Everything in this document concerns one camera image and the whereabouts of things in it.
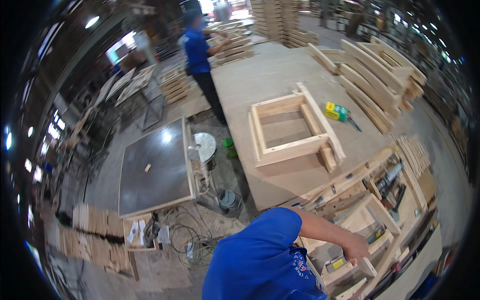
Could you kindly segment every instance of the wooden chair frame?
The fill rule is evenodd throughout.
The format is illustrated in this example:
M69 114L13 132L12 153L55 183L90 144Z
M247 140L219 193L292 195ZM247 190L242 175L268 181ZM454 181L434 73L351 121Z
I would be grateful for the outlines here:
M328 124L318 105L301 84L297 83L298 91L292 95L267 100L252 105L249 113L249 123L255 151L256 167L273 164L275 162L308 155L321 151L328 155L326 143L332 145L334 158L324 157L325 164L340 165L345 159L345 153L335 132ZM312 132L312 136L287 144L267 148L260 119L280 113L300 111Z

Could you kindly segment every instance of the blue shirt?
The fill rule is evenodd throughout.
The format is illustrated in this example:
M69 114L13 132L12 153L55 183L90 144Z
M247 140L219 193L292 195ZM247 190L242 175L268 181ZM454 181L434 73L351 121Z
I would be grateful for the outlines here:
M208 268L203 300L323 300L306 265L305 248L292 247L300 216L279 207L220 242Z
M185 31L185 52L188 57L188 64L192 66L192 73L210 72L207 50L210 46L204 39L202 29L188 28Z

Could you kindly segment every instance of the fluorescent light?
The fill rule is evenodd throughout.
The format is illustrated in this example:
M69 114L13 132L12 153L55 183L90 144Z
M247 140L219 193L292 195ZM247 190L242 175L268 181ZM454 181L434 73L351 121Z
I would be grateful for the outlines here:
M10 149L10 146L12 145L12 133L9 132L8 135L7 135L7 150Z
M32 173L32 162L28 158L25 160L25 169L28 173Z
M98 19L100 19L100 16L96 16L95 18L93 18L92 20L88 21L87 25L85 25L85 29L89 28L90 26L92 26L93 24L95 24L96 21L98 21Z

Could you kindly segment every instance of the worker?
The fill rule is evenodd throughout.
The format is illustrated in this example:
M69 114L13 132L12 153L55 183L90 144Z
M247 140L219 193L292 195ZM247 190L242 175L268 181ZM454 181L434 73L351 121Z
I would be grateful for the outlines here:
M215 113L221 124L226 125L227 121L216 93L208 58L218 53L224 45L230 43L230 40L226 39L227 34L223 32L204 29L204 16L200 10L188 10L183 15L183 21L186 28L184 46L188 57L187 75L192 74L207 98L208 103L210 103L213 113ZM225 39L217 46L210 47L204 39L205 34L218 34L225 37Z
M323 300L306 265L307 250L293 247L301 236L343 248L353 265L369 257L364 237L294 207L270 209L244 230L218 242L205 276L203 300Z

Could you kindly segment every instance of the wooden frame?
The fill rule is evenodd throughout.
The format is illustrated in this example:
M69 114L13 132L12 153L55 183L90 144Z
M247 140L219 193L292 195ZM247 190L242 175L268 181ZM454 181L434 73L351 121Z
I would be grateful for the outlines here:
M328 124L308 90L297 83L299 92L252 105L249 123L255 151L256 167L275 162L316 153L327 142L330 142L335 155L335 162L340 165L345 153L333 129ZM267 148L260 119L280 113L300 111L312 132L312 136L287 144Z
M133 217L133 216L138 216L138 215L141 215L141 214L153 212L153 211L158 210L158 209L162 209L162 208L169 207L169 206L174 206L174 205L180 204L182 202L195 199L195 192L193 191L194 178L193 178L192 162L190 161L190 159L187 156L187 148L188 148L189 142L188 142L187 125L185 124L185 122L186 122L185 117L181 117L179 119L173 120L172 122L169 122L169 123L159 127L158 129L160 129L164 126L167 126L167 125L169 125L173 122L176 122L178 120L182 120L183 153L184 153L184 157L185 157L185 164L187 166L187 179L188 179L188 186L189 186L190 195L179 198L179 199L176 199L176 200L172 200L172 201L160 204L160 205L156 205L156 206L153 206L153 207L150 207L150 208L142 209L142 210L139 210L139 211L136 211L136 212L133 212L133 213L120 215L120 184L121 184L121 173L123 171L123 159L122 159L122 164L121 164L121 167L120 167L120 177L119 177L119 201L118 201L118 213L119 213L120 218L129 218L129 217ZM136 139L135 141L133 141L130 144L128 144L127 146L125 146L125 148L123 149L122 157L125 157L125 149L128 146L130 146L131 144L134 144L135 142L143 139L144 137L146 137L149 134L152 134L154 132L156 132L156 130L154 130L152 132L149 132L148 134Z

